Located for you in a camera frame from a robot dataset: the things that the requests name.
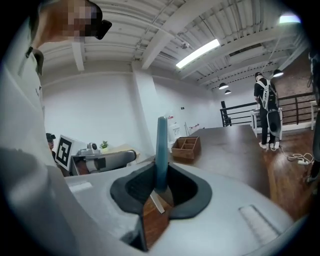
white column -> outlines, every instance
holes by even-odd
[[[142,117],[142,127],[150,153],[156,153],[158,117],[161,115],[159,99],[150,69],[142,69],[140,61],[132,62],[136,98]]]

brick wall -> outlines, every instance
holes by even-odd
[[[308,53],[309,51],[306,50],[304,53],[302,53],[291,65],[289,65],[283,72],[283,76],[279,78],[273,78],[272,82],[275,85],[276,91],[278,93],[278,96],[285,97],[285,96],[292,96],[292,95],[297,95],[297,94],[304,94],[304,93],[310,93],[312,92],[311,87],[307,87],[308,81],[311,76],[311,70],[310,70],[310,61],[308,59]],[[314,100],[314,96],[307,96],[307,97],[301,97],[298,98],[298,102],[304,102],[304,101],[309,101],[309,100]],[[290,104],[294,103],[295,99],[286,99],[286,100],[281,100],[280,105],[284,104]],[[300,109],[299,114],[304,114],[300,115],[299,119],[304,120],[304,119],[311,119],[311,109],[310,109],[310,103],[305,102],[305,103],[300,103],[298,104],[299,108],[305,108],[305,109]],[[295,105],[288,105],[288,106],[283,106],[282,111],[283,112],[283,122],[291,122],[287,123],[288,125],[294,124],[297,120],[297,118],[293,115],[296,115],[296,110],[289,111],[295,109]]]

rectangular ceiling light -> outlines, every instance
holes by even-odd
[[[290,15],[282,15],[279,19],[279,23],[301,23],[300,19],[298,16],[294,14]]]
[[[176,66],[181,69],[183,68],[185,65],[187,65],[188,63],[192,62],[193,60],[195,60],[196,58],[198,58],[199,56],[205,54],[206,52],[209,52],[210,50],[218,47],[220,45],[218,39],[215,39],[209,43],[207,43],[206,45],[202,46],[201,48],[199,48],[198,50],[194,51],[193,53],[191,53],[189,56],[185,57],[183,60],[181,60]]]

dark tabletop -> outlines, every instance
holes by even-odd
[[[172,158],[169,162],[192,165],[202,170],[229,176],[270,197],[268,171],[262,149],[250,125],[199,129],[200,155],[195,160]]]

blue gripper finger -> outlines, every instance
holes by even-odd
[[[165,116],[158,118],[155,150],[155,192],[163,193],[167,189],[168,171],[168,120]]]

